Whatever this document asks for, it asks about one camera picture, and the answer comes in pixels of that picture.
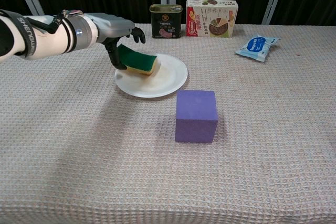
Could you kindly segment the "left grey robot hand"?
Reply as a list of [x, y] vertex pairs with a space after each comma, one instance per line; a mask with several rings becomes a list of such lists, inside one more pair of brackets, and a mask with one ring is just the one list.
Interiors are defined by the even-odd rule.
[[126, 65], [120, 61], [117, 50], [117, 43], [122, 37], [133, 36], [136, 43], [139, 41], [145, 43], [145, 34], [137, 28], [133, 21], [105, 13], [86, 13], [85, 16], [90, 18], [98, 30], [96, 42], [105, 46], [109, 54], [112, 65], [119, 70], [126, 70]]

